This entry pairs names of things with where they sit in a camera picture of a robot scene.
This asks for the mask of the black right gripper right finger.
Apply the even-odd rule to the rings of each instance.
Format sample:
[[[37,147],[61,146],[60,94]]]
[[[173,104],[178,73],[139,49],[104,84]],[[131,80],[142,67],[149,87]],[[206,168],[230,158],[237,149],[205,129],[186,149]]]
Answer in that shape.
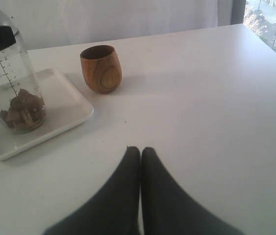
[[[141,156],[141,202],[146,235],[242,234],[192,199],[151,147]]]

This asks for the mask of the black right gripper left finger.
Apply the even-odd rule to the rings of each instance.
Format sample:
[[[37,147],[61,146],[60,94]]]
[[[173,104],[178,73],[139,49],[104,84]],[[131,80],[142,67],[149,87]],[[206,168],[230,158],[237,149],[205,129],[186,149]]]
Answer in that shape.
[[[102,188],[74,213],[45,231],[46,235],[138,235],[140,151],[127,147]]]

